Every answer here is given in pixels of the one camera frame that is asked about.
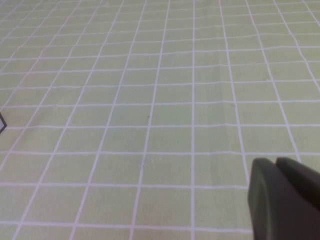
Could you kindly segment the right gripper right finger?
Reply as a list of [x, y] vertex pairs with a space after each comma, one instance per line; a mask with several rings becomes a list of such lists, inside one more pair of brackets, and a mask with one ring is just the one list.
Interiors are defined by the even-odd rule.
[[320, 208], [319, 172], [289, 157], [278, 157], [276, 166], [307, 202]]

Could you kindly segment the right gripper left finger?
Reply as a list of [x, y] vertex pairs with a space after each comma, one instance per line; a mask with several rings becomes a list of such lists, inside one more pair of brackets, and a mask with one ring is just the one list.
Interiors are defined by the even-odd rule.
[[294, 189], [276, 161], [253, 160], [247, 199], [255, 240], [320, 238], [320, 209]]

